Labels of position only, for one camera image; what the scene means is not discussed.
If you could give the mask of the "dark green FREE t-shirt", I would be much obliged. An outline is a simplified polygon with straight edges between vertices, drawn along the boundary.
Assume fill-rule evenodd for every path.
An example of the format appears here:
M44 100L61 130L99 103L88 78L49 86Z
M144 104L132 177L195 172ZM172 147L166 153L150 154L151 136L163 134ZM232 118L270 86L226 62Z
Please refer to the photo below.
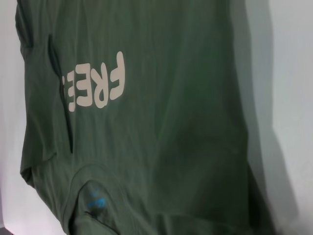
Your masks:
M230 0L17 0L21 176L66 235L276 235Z

